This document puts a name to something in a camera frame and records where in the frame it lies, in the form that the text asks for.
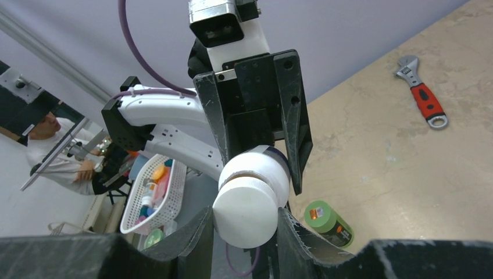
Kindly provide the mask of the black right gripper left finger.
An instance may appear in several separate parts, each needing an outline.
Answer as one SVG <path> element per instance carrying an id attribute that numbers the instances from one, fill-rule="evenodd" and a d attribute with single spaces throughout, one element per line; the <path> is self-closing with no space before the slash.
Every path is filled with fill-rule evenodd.
<path id="1" fill-rule="evenodd" d="M 120 234 L 1 239 L 1 278 L 210 278 L 212 208 L 143 251 Z"/>

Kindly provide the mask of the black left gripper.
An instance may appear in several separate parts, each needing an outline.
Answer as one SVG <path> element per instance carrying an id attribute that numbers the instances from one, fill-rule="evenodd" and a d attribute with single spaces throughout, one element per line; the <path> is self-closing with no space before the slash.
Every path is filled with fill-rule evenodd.
<path id="1" fill-rule="evenodd" d="M 223 164 L 230 154 L 273 146 L 283 129 L 293 189 L 301 194 L 313 141 L 298 52 L 236 59 L 223 63 L 222 71 L 233 77 L 216 78 L 210 71 L 193 82 Z"/>

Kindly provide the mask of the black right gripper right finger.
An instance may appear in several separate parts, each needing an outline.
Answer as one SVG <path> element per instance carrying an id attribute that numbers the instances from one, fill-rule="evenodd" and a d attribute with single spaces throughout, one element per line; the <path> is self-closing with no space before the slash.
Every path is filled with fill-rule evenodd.
<path id="1" fill-rule="evenodd" d="M 492 278 L 492 243 L 374 239 L 352 254 L 278 210 L 281 278 Z"/>

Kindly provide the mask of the white capped dark pill bottle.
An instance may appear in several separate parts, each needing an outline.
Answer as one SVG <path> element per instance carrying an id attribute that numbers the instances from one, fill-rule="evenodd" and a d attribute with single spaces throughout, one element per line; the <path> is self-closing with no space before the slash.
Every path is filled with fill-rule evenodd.
<path id="1" fill-rule="evenodd" d="M 285 155 L 273 146 L 259 145 L 243 152 L 226 163 L 220 174 L 218 189 L 234 178 L 258 178 L 274 191 L 277 204 L 283 208 L 290 193 L 291 174 Z"/>

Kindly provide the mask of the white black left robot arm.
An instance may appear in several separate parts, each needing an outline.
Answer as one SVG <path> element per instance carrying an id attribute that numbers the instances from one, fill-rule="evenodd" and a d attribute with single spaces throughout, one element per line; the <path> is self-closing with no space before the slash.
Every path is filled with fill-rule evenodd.
<path id="1" fill-rule="evenodd" d="M 102 109 L 116 143 L 178 159 L 213 177 L 234 157 L 283 140 L 288 186 L 302 192 L 313 148 L 299 54 L 262 42 L 206 48 L 196 41 L 188 67 L 194 88 L 141 88 L 130 76 Z"/>

